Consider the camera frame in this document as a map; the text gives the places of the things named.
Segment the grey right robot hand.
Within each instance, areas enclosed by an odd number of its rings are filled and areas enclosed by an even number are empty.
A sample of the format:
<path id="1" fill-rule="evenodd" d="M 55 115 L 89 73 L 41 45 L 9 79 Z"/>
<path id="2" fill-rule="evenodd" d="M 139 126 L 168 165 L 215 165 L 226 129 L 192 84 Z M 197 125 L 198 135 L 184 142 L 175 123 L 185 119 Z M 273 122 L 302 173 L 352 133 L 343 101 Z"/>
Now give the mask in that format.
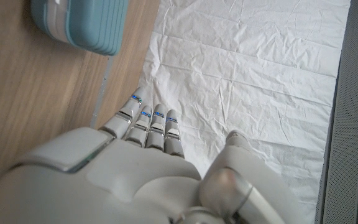
<path id="1" fill-rule="evenodd" d="M 178 115 L 136 89 L 99 129 L 25 153 L 0 177 L 0 223 L 303 223 L 286 183 L 238 131 L 201 176 Z"/>

